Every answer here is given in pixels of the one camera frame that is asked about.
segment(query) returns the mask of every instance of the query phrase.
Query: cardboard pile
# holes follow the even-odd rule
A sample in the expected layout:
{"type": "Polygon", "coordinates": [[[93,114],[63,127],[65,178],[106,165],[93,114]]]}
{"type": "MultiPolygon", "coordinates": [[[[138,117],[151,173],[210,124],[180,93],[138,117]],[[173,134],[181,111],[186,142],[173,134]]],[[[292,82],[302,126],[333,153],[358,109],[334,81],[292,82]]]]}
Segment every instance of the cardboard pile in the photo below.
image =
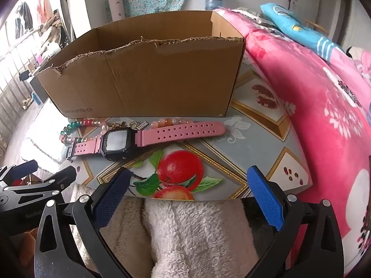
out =
{"type": "Polygon", "coordinates": [[[92,29],[38,73],[66,117],[224,116],[244,37],[209,11],[152,13],[92,29]]]}

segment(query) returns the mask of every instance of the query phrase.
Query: pink watch strap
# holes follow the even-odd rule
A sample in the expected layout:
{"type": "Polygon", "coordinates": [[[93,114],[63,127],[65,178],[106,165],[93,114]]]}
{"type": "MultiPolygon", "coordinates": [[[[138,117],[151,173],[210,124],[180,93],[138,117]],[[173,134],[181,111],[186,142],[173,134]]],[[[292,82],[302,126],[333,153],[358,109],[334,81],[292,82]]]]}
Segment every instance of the pink watch strap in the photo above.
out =
{"type": "Polygon", "coordinates": [[[223,123],[217,121],[186,123],[139,131],[135,144],[139,147],[192,138],[220,136],[226,131],[223,123]]]}
{"type": "Polygon", "coordinates": [[[100,135],[98,138],[94,138],[93,140],[75,143],[72,148],[71,157],[87,155],[91,153],[99,153],[99,150],[101,148],[101,141],[102,136],[100,135]]]}

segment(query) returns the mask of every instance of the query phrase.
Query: red apple print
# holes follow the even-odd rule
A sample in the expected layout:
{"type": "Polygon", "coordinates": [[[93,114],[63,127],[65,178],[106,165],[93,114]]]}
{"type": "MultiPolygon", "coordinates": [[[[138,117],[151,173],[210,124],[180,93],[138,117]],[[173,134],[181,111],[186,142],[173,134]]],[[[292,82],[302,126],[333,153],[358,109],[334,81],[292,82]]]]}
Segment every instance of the red apple print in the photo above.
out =
{"type": "Polygon", "coordinates": [[[204,175],[204,166],[198,156],[186,151],[177,150],[161,159],[158,163],[157,174],[165,186],[181,184],[195,177],[189,191],[197,188],[204,175]]]}
{"type": "Polygon", "coordinates": [[[180,185],[173,185],[160,190],[153,196],[155,199],[169,199],[169,200],[193,200],[191,192],[180,185]]]}

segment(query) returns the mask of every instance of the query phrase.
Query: watch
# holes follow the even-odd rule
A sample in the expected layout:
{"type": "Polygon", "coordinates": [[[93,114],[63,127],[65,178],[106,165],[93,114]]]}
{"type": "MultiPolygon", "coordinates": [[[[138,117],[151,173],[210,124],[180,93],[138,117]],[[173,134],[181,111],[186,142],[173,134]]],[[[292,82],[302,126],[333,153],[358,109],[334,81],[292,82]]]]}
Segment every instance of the watch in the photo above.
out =
{"type": "Polygon", "coordinates": [[[217,121],[178,124],[140,131],[123,127],[110,130],[86,142],[72,143],[67,149],[66,158],[100,153],[108,160],[129,160],[145,152],[148,145],[220,136],[225,130],[223,123],[217,121]]]}

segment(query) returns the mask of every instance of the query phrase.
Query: pink blanket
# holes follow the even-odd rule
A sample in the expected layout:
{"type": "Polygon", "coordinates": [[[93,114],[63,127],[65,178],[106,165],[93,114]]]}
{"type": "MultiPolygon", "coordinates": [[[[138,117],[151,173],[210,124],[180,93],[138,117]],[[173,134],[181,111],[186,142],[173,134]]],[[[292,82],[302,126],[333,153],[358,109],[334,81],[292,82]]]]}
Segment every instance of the pink blanket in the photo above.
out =
{"type": "Polygon", "coordinates": [[[346,83],[352,85],[353,93],[362,95],[363,103],[368,90],[348,71],[342,74],[343,80],[315,53],[284,35],[227,9],[216,12],[246,38],[247,56],[280,99],[295,105],[289,115],[313,178],[313,186],[298,197],[314,203],[331,201],[342,235],[344,273],[348,273],[370,244],[363,225],[370,195],[371,127],[366,110],[346,83]]]}

